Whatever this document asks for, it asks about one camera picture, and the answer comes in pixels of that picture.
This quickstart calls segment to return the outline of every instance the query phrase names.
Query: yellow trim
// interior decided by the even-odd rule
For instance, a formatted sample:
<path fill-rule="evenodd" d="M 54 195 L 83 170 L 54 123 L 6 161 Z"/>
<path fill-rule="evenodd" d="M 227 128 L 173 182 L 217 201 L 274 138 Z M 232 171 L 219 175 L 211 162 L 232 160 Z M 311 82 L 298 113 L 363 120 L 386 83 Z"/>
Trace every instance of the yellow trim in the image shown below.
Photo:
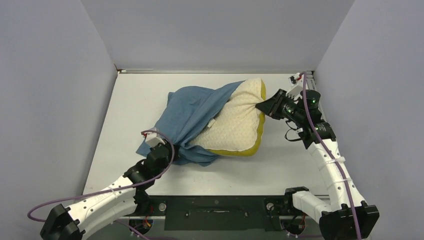
<path fill-rule="evenodd" d="M 261 90 L 260 90 L 260 96 L 265 101 L 267 98 L 267 89 L 265 88 L 264 81 L 261 80 Z M 243 151 L 228 151 L 228 150 L 213 150 L 213 149 L 207 149 L 209 152 L 222 155 L 222 156 L 240 156 L 240 157 L 248 157 L 253 156 L 259 149 L 259 146 L 261 145 L 262 140 L 262 134 L 264 133 L 264 123 L 265 123 L 265 114 L 261 112 L 259 114 L 259 124 L 257 126 L 256 132 L 257 132 L 257 138 L 254 142 L 254 145 L 246 150 Z"/>

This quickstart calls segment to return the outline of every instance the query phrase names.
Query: gray wall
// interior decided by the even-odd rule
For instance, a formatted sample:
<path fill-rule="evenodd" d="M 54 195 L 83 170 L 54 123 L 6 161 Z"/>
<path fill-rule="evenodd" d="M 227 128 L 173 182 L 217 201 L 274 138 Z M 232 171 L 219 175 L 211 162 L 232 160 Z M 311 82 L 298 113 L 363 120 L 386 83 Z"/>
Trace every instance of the gray wall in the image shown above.
<path fill-rule="evenodd" d="M 373 240 L 423 239 L 424 1 L 356 0 L 316 70 Z"/>
<path fill-rule="evenodd" d="M 1 239 L 39 240 L 27 211 L 82 192 L 115 78 L 79 0 L 1 1 Z"/>
<path fill-rule="evenodd" d="M 82 0 L 122 69 L 315 69 L 354 0 Z"/>

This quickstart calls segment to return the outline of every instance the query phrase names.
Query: quilted white fabric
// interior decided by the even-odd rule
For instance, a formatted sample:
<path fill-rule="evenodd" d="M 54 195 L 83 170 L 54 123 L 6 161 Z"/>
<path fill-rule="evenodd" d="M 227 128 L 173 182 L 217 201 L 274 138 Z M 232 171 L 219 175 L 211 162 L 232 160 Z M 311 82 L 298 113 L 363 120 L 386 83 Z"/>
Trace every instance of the quilted white fabric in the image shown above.
<path fill-rule="evenodd" d="M 244 151 L 253 147 L 258 133 L 260 114 L 255 105 L 261 98 L 262 80 L 248 79 L 232 93 L 222 110 L 191 141 L 209 150 Z"/>

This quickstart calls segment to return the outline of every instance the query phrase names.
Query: blue fabric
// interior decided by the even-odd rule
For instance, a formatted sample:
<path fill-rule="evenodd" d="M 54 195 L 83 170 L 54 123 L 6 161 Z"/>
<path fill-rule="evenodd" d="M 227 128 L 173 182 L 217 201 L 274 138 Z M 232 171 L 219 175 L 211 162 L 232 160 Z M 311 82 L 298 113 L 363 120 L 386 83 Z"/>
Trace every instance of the blue fabric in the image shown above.
<path fill-rule="evenodd" d="M 179 156 L 175 163 L 211 164 L 218 155 L 201 146 L 190 145 L 209 121 L 224 107 L 231 94 L 242 83 L 233 82 L 216 90 L 199 86 L 186 86 L 168 94 L 168 102 L 162 116 L 154 125 L 175 144 L 179 145 Z M 143 142 L 138 154 L 147 156 L 150 147 Z"/>

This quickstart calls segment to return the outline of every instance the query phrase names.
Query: pillow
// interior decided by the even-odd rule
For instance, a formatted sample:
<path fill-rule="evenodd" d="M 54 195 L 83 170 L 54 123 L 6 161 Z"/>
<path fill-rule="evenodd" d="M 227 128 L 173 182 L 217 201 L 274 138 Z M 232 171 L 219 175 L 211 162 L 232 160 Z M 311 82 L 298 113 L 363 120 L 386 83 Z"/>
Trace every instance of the pillow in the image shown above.
<path fill-rule="evenodd" d="M 252 156 L 261 144 L 265 115 L 255 105 L 266 98 L 260 78 L 242 82 L 221 111 L 190 144 L 223 156 Z"/>

